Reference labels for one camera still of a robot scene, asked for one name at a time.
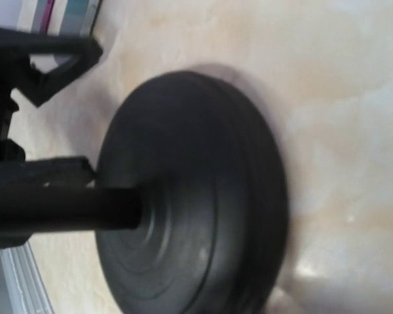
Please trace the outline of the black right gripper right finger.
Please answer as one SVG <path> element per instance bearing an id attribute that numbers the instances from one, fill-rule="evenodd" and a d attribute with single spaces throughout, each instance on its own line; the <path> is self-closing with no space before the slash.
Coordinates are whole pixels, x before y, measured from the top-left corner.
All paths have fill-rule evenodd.
<path id="1" fill-rule="evenodd" d="M 36 161 L 0 162 L 0 185 L 86 186 L 95 179 L 87 158 L 61 157 Z"/>

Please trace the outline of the black front stand with pole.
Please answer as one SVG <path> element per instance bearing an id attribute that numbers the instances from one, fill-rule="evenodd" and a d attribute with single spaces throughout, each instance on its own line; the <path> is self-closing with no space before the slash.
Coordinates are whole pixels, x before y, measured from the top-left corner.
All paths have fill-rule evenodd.
<path id="1" fill-rule="evenodd" d="M 0 247 L 94 230 L 123 313 L 259 313 L 288 234 L 273 134 L 233 85 L 191 71 L 138 86 L 86 186 L 0 185 Z"/>

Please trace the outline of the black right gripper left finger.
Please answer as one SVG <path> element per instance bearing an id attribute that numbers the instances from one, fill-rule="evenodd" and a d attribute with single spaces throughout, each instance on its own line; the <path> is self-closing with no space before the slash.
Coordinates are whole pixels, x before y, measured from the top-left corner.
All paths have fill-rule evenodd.
<path id="1" fill-rule="evenodd" d="M 36 107 L 93 68 L 103 54 L 91 36 L 45 35 L 0 27 L 0 88 Z"/>

